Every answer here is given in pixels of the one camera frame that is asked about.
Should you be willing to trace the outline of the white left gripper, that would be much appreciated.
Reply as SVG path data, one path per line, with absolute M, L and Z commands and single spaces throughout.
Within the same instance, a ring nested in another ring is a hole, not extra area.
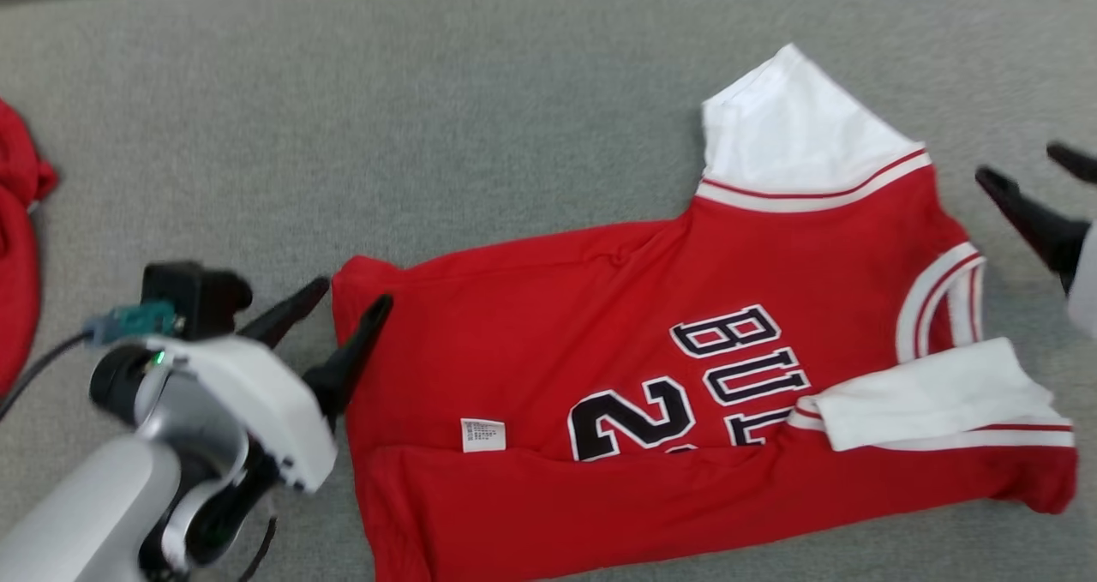
M 240 328 L 239 336 L 146 340 L 146 347 L 162 351 L 165 360 L 182 361 L 184 374 L 195 376 L 265 454 L 279 464 L 290 461 L 279 475 L 310 495 L 333 472 L 338 449 L 332 431 L 344 416 L 394 305 L 388 294 L 378 296 L 344 344 L 306 370 L 303 381 L 271 349 L 278 349 L 329 289 L 329 278 L 312 279 Z

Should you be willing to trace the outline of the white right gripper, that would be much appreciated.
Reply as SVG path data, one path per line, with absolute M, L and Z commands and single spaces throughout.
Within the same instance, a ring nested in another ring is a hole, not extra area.
M 1094 186 L 1096 157 L 1066 142 L 1047 144 L 1047 157 L 1071 176 Z M 1078 331 L 1096 339 L 1096 222 L 1071 218 L 1025 195 L 1010 176 L 980 166 L 975 181 L 1004 218 L 1022 236 L 1067 294 L 1067 316 Z

